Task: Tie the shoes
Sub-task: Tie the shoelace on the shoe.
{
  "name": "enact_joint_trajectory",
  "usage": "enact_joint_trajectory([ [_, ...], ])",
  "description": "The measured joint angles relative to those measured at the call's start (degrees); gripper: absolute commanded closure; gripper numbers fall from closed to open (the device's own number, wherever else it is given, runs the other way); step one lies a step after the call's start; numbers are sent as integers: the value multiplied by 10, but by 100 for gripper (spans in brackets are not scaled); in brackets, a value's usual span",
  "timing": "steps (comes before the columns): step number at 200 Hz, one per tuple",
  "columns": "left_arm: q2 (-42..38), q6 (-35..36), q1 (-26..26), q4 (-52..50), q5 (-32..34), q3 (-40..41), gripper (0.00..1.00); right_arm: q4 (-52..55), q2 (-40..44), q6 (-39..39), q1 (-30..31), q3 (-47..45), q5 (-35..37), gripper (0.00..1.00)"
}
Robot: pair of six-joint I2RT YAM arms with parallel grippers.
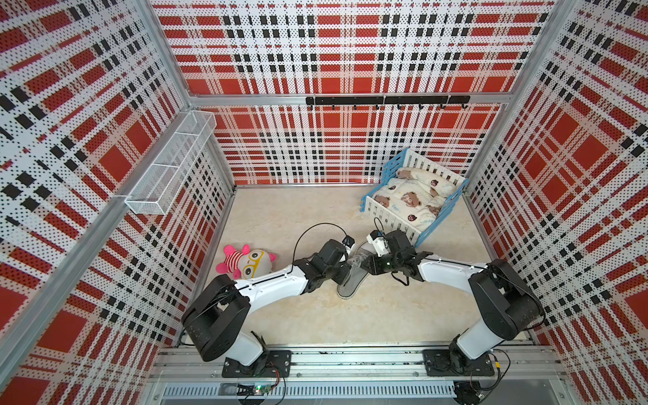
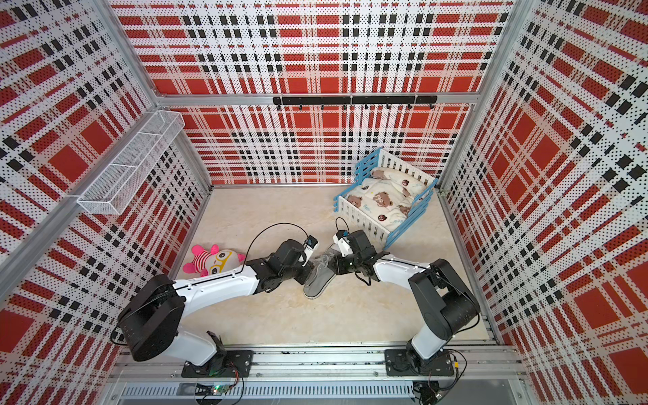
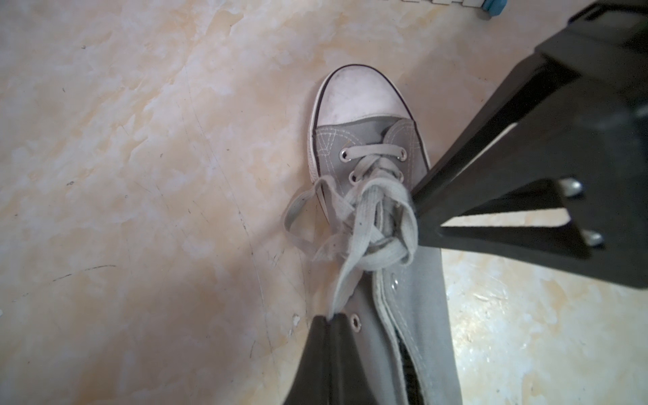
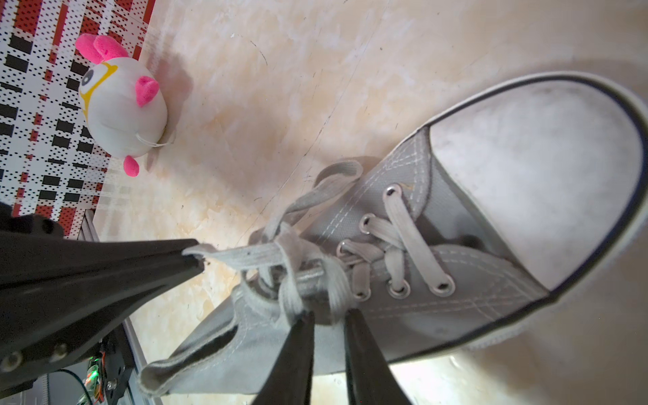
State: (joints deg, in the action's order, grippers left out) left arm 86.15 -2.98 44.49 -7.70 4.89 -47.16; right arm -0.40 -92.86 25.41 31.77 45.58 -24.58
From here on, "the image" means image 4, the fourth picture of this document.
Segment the grey canvas sneaker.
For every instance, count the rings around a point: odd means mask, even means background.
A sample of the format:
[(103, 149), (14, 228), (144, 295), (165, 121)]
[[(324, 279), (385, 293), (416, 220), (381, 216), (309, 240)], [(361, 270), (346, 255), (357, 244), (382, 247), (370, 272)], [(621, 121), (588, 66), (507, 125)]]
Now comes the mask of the grey canvas sneaker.
[[(296, 233), (315, 240), (331, 226), (327, 253), (347, 238), (376, 244), (357, 221), (384, 218), (382, 189), (404, 182), (418, 230), (457, 287), (432, 295), (407, 259), (411, 293), (397, 300), (375, 264), (371, 297), (349, 310), (390, 362), (515, 336), (609, 271), (647, 221), (646, 103), (592, 74), (504, 82), (430, 118), (375, 167), (358, 161), (360, 181), (310, 209)], [(339, 373), (344, 316), (331, 320), (324, 294), (307, 302), (315, 372)], [(168, 359), (141, 371), (140, 386), (152, 397), (258, 393), (292, 325), (253, 309), (240, 281)]]

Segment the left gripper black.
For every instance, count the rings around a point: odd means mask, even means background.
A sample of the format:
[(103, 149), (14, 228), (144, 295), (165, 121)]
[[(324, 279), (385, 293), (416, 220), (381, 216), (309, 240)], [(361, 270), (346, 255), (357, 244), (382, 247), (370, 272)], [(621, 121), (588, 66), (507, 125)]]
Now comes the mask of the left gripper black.
[(79, 361), (143, 304), (204, 271), (182, 254), (192, 239), (72, 241), (51, 219), (12, 212), (1, 203), (3, 391)]

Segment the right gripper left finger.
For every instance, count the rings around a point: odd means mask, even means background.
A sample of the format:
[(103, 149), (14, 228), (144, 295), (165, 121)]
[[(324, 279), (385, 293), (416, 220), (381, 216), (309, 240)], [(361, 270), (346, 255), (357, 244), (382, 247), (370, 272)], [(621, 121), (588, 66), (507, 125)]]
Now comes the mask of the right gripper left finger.
[(290, 329), (268, 379), (252, 402), (254, 405), (311, 403), (314, 335), (315, 315), (304, 313)]

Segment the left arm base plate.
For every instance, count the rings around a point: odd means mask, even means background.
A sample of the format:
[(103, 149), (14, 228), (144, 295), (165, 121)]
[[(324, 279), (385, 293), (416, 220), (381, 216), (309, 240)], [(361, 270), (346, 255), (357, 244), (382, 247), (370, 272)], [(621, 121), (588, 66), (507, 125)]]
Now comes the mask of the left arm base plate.
[(108, 333), (101, 342), (103, 384), (106, 403), (117, 405), (128, 388), (135, 359), (123, 324)]

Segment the grey shoelace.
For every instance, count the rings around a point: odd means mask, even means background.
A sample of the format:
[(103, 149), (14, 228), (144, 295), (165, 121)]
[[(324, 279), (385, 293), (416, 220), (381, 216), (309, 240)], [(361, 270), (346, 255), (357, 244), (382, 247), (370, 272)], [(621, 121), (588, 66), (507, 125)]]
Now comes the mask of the grey shoelace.
[(309, 295), (324, 294), (333, 322), (359, 302), (371, 297), (371, 272), (383, 263), (388, 274), (387, 293), (407, 298), (411, 285), (405, 278), (410, 259), (427, 289), (448, 297), (457, 287), (452, 275), (435, 257), (417, 228), (410, 211), (413, 188), (391, 182), (381, 191), (384, 218), (366, 212), (357, 221), (358, 231), (378, 243), (344, 239), (333, 253), (323, 249), (333, 229), (327, 226), (315, 240), (295, 231), (295, 224), (314, 207), (325, 204), (359, 182), (364, 167), (358, 160), (342, 160), (323, 169), (312, 189), (279, 212), (252, 235), (247, 246), (220, 251), (209, 244), (183, 250), (183, 255), (214, 259), (241, 275), (241, 291), (253, 309), (289, 325), (309, 310)]

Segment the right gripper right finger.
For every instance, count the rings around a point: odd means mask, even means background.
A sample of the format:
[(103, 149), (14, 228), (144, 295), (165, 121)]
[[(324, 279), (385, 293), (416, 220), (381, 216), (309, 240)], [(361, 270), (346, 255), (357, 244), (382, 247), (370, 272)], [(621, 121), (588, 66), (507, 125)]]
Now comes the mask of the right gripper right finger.
[(344, 349), (350, 404), (411, 404), (358, 309), (345, 314)]

